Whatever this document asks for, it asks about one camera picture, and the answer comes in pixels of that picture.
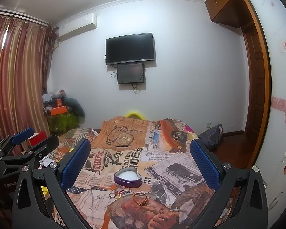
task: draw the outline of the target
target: air conditioner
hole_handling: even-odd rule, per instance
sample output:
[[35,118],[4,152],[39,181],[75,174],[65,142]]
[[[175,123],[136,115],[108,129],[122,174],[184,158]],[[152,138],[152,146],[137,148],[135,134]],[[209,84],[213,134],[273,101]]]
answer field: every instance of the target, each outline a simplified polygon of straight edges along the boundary
[[59,27],[59,39],[64,41],[81,33],[96,29],[96,15],[90,13]]

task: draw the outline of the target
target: striped curtain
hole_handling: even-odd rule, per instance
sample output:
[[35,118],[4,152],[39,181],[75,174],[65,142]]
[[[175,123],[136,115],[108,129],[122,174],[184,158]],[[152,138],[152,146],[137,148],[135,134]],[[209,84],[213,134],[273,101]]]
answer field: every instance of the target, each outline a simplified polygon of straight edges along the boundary
[[[2,47],[4,34],[8,28]],[[0,137],[19,133],[27,127],[49,135],[43,114],[44,74],[50,68],[48,28],[9,16],[0,16]],[[27,150],[26,144],[14,154]]]

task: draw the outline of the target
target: dark gray bag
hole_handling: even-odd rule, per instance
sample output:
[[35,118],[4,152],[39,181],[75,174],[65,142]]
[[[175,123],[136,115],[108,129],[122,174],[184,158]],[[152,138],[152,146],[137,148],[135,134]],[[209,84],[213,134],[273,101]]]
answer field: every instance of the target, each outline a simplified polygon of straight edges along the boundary
[[210,151],[216,148],[222,136],[222,124],[214,126],[202,134],[197,135],[202,139],[206,148]]

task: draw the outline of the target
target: silver screw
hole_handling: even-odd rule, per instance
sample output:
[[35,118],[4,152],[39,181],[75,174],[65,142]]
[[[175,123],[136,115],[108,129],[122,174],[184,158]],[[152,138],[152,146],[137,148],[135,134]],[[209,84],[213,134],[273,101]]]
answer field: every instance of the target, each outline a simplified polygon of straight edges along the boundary
[[257,166],[252,166],[252,170],[253,170],[254,172],[259,172],[259,168],[258,168]]
[[50,168],[51,168],[51,169],[54,169],[54,168],[57,167],[57,165],[58,165],[57,162],[52,162],[52,163],[50,163]]
[[22,167],[22,171],[24,171],[24,172],[27,171],[28,169],[29,169],[28,165],[25,165],[25,166]]
[[226,168],[226,169],[230,169],[232,167],[232,165],[230,163],[223,163],[223,166]]

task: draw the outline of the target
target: television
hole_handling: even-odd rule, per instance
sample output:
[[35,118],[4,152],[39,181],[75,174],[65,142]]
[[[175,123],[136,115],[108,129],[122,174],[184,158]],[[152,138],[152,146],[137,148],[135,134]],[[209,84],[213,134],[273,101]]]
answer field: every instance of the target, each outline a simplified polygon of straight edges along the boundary
[[118,84],[144,83],[143,63],[117,65]]
[[155,60],[152,33],[106,39],[106,64]]

